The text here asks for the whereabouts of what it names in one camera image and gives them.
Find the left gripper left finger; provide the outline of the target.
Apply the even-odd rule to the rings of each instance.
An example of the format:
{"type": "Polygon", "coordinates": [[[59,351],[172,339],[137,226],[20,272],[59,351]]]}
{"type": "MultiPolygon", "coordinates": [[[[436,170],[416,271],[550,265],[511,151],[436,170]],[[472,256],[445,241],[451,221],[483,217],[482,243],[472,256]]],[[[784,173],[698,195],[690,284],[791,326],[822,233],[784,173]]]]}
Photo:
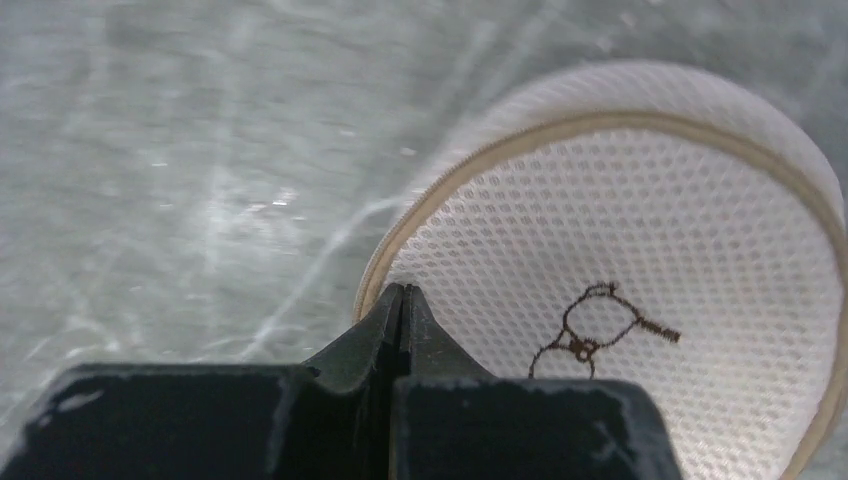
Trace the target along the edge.
{"type": "Polygon", "coordinates": [[[88,364],[59,375],[5,479],[380,479],[405,290],[297,364],[88,364]]]}

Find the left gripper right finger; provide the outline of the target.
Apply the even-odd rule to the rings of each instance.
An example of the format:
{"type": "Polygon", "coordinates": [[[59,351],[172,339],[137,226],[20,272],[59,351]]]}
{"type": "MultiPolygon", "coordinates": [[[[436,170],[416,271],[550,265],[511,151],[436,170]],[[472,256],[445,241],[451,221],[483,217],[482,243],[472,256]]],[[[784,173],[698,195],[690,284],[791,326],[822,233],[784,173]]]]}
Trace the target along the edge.
{"type": "Polygon", "coordinates": [[[499,378],[407,286],[393,387],[394,479],[678,479],[662,415],[617,380],[499,378]]]}

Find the white mesh laundry bag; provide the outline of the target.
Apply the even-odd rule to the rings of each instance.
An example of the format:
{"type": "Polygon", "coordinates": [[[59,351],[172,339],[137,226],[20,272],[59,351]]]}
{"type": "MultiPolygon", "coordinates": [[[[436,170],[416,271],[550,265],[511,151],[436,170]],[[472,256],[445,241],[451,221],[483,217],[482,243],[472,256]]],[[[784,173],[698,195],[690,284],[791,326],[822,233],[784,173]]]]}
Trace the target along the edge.
{"type": "Polygon", "coordinates": [[[619,379],[688,479],[795,479],[847,400],[839,180],[780,110],[709,72],[586,64],[448,136],[360,282],[500,377],[619,379]]]}

